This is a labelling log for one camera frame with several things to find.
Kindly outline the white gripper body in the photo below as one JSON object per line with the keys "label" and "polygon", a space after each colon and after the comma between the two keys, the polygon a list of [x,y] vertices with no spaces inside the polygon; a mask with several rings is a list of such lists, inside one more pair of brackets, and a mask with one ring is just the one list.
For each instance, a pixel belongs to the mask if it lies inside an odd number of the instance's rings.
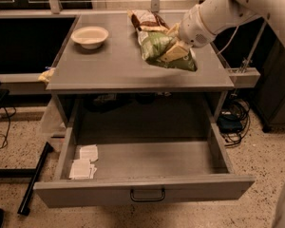
{"label": "white gripper body", "polygon": [[187,11],[180,21],[180,39],[194,48],[203,48],[216,38],[204,24],[200,15],[200,5]]}

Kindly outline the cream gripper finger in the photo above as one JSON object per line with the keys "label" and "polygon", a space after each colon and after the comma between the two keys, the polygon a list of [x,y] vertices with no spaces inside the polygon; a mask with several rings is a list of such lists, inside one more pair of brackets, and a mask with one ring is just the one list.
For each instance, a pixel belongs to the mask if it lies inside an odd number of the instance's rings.
{"label": "cream gripper finger", "polygon": [[186,56],[189,53],[191,45],[178,41],[174,46],[168,49],[161,57],[160,60],[163,62],[172,62]]}
{"label": "cream gripper finger", "polygon": [[166,32],[166,35],[170,37],[179,37],[179,28],[180,24],[176,23],[170,30]]}

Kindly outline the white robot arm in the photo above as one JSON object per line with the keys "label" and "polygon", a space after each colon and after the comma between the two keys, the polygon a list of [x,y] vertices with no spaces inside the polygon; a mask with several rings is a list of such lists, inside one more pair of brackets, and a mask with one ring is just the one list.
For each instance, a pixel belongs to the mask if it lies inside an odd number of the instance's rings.
{"label": "white robot arm", "polygon": [[204,0],[177,23],[185,44],[202,48],[228,28],[263,18],[285,48],[285,0]]}

